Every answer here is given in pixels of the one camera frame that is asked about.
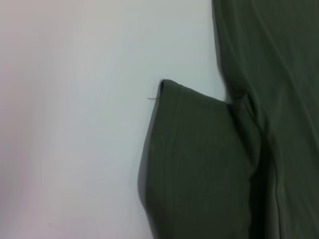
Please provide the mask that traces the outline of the dark green t-shirt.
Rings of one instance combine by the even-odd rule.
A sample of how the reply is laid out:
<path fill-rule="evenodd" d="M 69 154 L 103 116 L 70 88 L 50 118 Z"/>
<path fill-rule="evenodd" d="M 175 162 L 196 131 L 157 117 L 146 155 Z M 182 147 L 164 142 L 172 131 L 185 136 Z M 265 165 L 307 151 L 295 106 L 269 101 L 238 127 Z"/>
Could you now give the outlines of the dark green t-shirt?
<path fill-rule="evenodd" d="M 319 0 L 213 0 L 230 102 L 162 80 L 141 166 L 157 239 L 319 239 Z"/>

